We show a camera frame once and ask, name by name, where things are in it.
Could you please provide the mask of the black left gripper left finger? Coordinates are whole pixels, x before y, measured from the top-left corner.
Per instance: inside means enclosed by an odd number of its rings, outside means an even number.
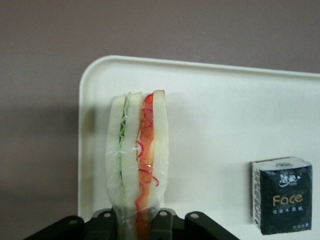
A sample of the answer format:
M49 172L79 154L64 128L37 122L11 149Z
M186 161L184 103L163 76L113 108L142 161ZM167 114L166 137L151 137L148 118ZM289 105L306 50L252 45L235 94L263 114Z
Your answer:
M117 216L113 209L98 210L85 222L70 215L28 236L27 240L116 240Z

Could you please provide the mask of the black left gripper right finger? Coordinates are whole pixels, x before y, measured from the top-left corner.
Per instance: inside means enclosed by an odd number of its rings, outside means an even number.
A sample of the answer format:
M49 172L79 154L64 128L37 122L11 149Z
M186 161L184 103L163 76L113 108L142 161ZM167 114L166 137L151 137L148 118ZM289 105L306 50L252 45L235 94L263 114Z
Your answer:
M200 211L180 218L173 209L162 208L151 222L152 240L237 240L238 238Z

